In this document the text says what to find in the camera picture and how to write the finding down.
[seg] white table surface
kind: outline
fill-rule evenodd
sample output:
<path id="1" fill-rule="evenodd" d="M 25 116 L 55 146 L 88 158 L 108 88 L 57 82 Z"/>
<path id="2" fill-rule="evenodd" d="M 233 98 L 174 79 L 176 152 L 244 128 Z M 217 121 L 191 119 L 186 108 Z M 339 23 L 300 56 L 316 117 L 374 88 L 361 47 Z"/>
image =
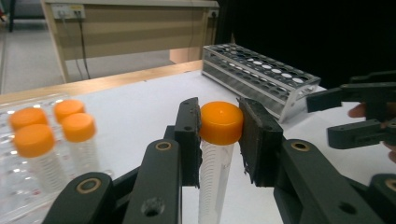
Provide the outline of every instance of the white table surface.
<path id="1" fill-rule="evenodd" d="M 117 178 L 139 166 L 146 147 L 163 138 L 167 125 L 174 125 L 179 104 L 198 97 L 199 105 L 227 101 L 237 105 L 237 95 L 221 87 L 200 71 L 152 79 L 74 98 L 86 104 L 96 118 L 96 142 L 104 168 Z M 281 126 L 288 139 L 299 138 L 316 145 L 345 176 L 368 184 L 371 176 L 396 173 L 396 164 L 388 159 L 382 145 L 337 150 L 327 146 L 326 129 L 334 125 L 360 121 L 347 111 L 355 104 L 327 111 L 301 114 Z M 183 223 L 198 223 L 198 195 L 195 188 L 183 188 Z M 256 188 L 244 174 L 240 148 L 235 144 L 221 223 L 282 223 L 272 188 Z"/>

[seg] orange screw cap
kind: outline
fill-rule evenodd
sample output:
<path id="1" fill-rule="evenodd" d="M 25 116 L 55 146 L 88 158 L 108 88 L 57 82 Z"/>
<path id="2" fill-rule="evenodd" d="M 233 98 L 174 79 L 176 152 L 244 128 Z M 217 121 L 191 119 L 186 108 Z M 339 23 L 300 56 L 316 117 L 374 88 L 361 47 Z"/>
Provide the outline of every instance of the orange screw cap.
<path id="1" fill-rule="evenodd" d="M 61 123 L 62 119 L 77 113 L 85 113 L 84 104 L 79 100 L 64 100 L 53 107 L 56 121 Z"/>
<path id="2" fill-rule="evenodd" d="M 24 108 L 9 116 L 8 122 L 16 132 L 18 129 L 32 124 L 48 124 L 46 113 L 41 108 Z"/>
<path id="3" fill-rule="evenodd" d="M 91 139 L 96 128 L 93 117 L 89 114 L 77 113 L 72 114 L 62 120 L 64 137 L 69 142 L 85 142 Z"/>
<path id="4" fill-rule="evenodd" d="M 20 156 L 34 158 L 50 151 L 55 146 L 55 138 L 48 125 L 33 124 L 18 129 L 13 143 Z"/>
<path id="5" fill-rule="evenodd" d="M 201 137 L 206 142 L 227 146 L 242 135 L 244 116 L 235 105 L 227 102 L 211 102 L 201 108 Z"/>

